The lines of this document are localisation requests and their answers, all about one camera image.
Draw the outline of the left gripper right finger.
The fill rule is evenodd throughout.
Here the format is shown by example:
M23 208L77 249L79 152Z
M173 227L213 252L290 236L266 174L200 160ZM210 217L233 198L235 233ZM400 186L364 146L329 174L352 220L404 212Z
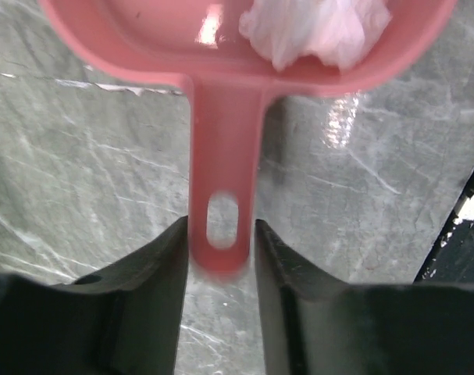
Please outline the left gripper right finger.
M474 284L349 284L264 220L255 272L268 374L474 374Z

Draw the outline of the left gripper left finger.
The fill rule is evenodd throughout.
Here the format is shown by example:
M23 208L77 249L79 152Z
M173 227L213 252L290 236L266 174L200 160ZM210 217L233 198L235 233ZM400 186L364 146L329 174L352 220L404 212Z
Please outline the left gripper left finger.
M70 284L0 273L0 374L171 374L187 219Z

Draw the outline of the pink dustpan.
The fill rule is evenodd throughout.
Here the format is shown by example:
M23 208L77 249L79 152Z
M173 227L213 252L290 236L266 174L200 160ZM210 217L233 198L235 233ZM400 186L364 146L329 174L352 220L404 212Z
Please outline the pink dustpan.
M121 80L179 88L191 104L188 237L212 275L247 263L268 106L285 95L333 97L374 88L410 67L451 17L453 1L391 1L367 58L338 73L303 58L282 73L239 35L249 1L43 1L62 41Z

